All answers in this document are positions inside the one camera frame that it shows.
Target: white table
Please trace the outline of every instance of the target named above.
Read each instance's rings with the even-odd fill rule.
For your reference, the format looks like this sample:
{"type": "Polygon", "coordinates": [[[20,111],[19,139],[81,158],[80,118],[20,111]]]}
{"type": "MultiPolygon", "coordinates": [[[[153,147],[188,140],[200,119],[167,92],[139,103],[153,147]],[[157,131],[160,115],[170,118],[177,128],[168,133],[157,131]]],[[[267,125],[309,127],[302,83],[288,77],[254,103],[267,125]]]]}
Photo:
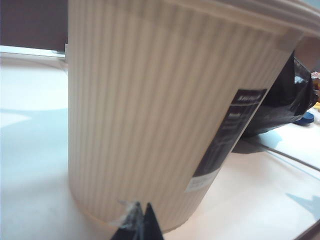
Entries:
{"type": "MultiPolygon", "coordinates": [[[[55,57],[1,56],[1,238],[106,240],[68,188],[67,74],[55,57]]],[[[320,219],[320,173],[241,141],[166,240],[293,239],[320,219]]]]}

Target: white surface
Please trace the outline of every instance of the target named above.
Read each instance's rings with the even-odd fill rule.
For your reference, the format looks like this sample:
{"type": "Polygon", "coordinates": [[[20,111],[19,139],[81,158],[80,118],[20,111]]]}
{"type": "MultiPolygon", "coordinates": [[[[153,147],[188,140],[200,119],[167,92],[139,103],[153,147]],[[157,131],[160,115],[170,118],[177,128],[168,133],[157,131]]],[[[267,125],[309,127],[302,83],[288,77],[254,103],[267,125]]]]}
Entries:
{"type": "Polygon", "coordinates": [[[320,125],[318,124],[300,126],[290,123],[250,140],[320,168],[320,125]]]}
{"type": "Polygon", "coordinates": [[[27,47],[20,47],[20,46],[0,45],[0,52],[10,53],[10,54],[27,54],[27,55],[37,55],[37,56],[58,57],[58,58],[65,57],[63,53],[58,53],[55,50],[27,48],[27,47]]]}
{"type": "MultiPolygon", "coordinates": [[[[33,92],[38,87],[33,72],[17,61],[1,66],[1,91],[33,92]],[[7,68],[15,69],[11,79],[23,76],[25,83],[13,86],[6,81],[8,75],[2,72],[7,68]]],[[[48,66],[42,80],[66,83],[66,75],[58,79],[57,72],[64,73],[48,66]]],[[[44,84],[41,90],[49,93],[51,86],[44,84]]],[[[59,86],[55,93],[67,91],[65,84],[59,86]]],[[[112,234],[85,217],[69,192],[67,109],[59,109],[59,97],[42,95],[41,107],[28,99],[39,98],[33,95],[7,95],[1,102],[9,106],[14,101],[16,108],[5,109],[11,124],[1,128],[2,239],[106,240],[112,234]]],[[[237,149],[254,153],[231,153],[198,209],[185,224],[166,233],[166,240],[290,240],[320,218],[317,171],[245,142],[237,149]]]]}

